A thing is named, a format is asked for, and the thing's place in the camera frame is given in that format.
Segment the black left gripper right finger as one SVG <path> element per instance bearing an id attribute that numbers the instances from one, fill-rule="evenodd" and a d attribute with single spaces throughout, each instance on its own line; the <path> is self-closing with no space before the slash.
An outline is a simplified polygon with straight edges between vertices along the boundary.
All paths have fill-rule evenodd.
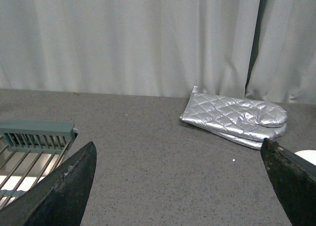
<path id="1" fill-rule="evenodd" d="M 270 182 L 293 226 L 316 224 L 316 166 L 265 138 L 260 154 Z"/>

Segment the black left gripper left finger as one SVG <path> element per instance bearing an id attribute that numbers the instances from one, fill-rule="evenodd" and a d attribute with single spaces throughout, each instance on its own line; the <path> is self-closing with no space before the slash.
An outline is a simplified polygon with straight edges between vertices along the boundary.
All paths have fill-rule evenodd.
<path id="1" fill-rule="evenodd" d="M 2 226 L 79 226 L 96 170 L 87 143 L 43 180 L 0 211 Z"/>

